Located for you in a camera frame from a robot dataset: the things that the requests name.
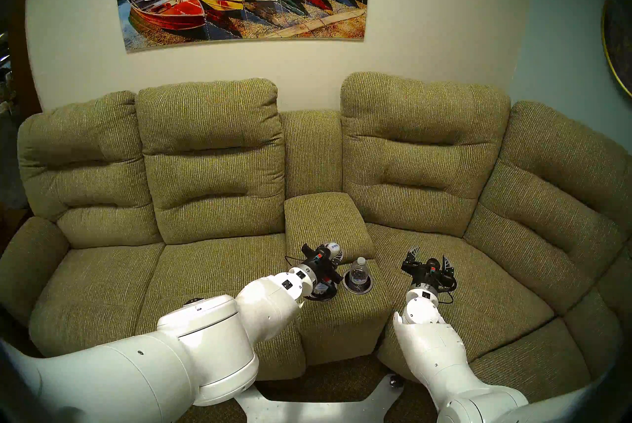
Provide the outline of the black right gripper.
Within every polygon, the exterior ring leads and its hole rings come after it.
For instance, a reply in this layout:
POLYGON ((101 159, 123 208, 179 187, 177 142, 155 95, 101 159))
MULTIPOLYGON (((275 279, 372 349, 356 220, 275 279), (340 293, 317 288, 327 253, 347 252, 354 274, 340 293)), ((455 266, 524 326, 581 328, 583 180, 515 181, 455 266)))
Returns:
POLYGON ((406 253, 401 270, 412 277, 412 285, 421 287, 428 285, 437 293, 451 293, 456 290, 454 268, 449 259, 443 255, 442 261, 430 258, 425 264, 417 261, 419 247, 410 247, 406 253))

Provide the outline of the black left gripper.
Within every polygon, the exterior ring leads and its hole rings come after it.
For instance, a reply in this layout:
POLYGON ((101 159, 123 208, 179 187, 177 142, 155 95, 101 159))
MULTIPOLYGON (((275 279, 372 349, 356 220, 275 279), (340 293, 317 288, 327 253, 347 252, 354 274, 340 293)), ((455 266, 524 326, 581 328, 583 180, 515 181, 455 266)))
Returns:
POLYGON ((338 265, 331 263, 325 254, 318 254, 318 248, 312 249, 308 244, 301 246, 305 256, 303 262, 308 262, 310 271, 314 274, 312 293, 309 299, 333 299, 336 296, 335 283, 341 283, 343 277, 337 272, 338 265))

